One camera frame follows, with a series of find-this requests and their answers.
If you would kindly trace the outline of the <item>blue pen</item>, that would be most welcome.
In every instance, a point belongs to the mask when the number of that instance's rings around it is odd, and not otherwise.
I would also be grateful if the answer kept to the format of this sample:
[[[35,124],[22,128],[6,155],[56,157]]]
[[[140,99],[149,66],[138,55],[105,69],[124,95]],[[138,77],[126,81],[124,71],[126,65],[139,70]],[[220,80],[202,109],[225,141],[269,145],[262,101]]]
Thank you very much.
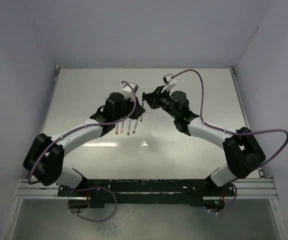
[[[141,107],[144,109],[144,99],[142,99]]]

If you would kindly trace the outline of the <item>green pen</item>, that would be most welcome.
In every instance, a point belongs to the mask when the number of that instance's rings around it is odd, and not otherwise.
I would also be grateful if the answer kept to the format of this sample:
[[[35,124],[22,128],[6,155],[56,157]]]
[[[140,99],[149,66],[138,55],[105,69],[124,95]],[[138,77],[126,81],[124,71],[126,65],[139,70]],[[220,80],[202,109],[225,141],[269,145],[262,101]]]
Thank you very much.
[[[129,136],[131,132],[131,119],[128,119],[128,124],[127,124],[127,135]]]

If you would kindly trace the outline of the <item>purple pen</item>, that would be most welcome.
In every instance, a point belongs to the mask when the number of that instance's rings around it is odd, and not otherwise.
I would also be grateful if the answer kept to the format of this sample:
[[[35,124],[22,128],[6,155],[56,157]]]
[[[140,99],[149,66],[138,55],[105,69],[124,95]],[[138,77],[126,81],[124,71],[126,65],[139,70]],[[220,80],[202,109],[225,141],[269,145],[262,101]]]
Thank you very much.
[[[133,134],[136,133],[137,124],[138,124],[138,120],[135,121],[135,124],[134,124],[134,126],[133,126],[133,130],[132,130],[132,133],[133,133]]]

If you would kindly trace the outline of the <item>yellow pen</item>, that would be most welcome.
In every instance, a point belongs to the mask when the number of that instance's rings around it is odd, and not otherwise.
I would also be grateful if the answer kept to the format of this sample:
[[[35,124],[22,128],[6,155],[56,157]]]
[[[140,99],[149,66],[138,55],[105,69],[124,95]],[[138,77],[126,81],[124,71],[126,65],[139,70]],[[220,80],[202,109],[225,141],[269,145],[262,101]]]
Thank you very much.
[[[120,132],[121,132],[121,133],[123,133],[123,132],[124,132],[124,121],[121,123]]]

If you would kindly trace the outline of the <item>red pen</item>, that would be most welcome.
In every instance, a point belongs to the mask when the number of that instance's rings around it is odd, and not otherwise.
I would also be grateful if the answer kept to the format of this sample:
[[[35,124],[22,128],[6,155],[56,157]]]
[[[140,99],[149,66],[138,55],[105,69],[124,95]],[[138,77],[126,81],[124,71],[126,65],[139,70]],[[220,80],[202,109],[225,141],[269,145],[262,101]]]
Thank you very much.
[[[115,134],[117,135],[118,134],[118,123],[115,125]]]

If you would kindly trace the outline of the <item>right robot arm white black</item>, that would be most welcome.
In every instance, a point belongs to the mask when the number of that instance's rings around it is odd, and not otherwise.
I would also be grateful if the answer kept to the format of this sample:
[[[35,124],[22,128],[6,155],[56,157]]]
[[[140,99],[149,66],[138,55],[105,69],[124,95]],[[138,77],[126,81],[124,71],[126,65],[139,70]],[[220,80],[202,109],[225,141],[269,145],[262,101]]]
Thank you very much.
[[[189,100],[182,91],[169,93],[162,86],[151,93],[143,93],[142,99],[151,109],[161,108],[174,119],[176,129],[188,136],[204,139],[223,149],[226,163],[207,177],[206,190],[212,196],[223,191],[224,185],[236,179],[245,179],[260,167],[266,156],[251,135],[251,131],[242,127],[229,133],[208,127],[201,116],[189,108]]]

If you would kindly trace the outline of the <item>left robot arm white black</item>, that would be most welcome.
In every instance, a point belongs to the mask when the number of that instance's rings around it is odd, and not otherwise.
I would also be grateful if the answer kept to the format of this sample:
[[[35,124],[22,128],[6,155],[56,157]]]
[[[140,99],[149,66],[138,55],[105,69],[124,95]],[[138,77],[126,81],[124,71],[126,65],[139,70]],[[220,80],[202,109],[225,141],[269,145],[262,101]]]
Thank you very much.
[[[64,158],[85,143],[103,137],[116,124],[126,119],[136,120],[145,113],[138,99],[125,98],[113,92],[104,105],[79,126],[57,135],[41,133],[34,139],[23,167],[29,172],[30,185],[58,184],[69,187],[75,196],[85,194],[87,178],[74,168],[64,166]]]

